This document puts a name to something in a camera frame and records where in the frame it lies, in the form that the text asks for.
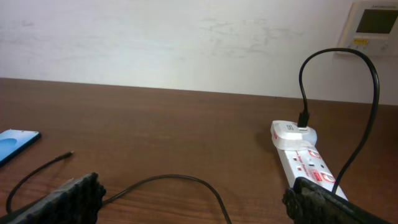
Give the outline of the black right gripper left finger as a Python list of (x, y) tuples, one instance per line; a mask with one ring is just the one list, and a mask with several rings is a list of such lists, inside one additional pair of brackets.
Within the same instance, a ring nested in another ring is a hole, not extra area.
[(93, 172), (69, 180), (44, 198), (1, 217), (5, 224), (94, 224), (106, 190)]

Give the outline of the blue Galaxy smartphone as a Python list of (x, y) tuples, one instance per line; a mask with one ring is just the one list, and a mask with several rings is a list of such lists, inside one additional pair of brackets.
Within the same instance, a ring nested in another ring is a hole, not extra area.
[(5, 166), (23, 150), (40, 139), (40, 137), (41, 134), (38, 131), (8, 129), (2, 132), (0, 142), (0, 166)]

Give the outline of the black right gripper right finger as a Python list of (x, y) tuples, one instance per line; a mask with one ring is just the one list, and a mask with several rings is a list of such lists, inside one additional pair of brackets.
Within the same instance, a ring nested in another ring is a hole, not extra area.
[(296, 178), (282, 202), (295, 224), (389, 224), (304, 177)]

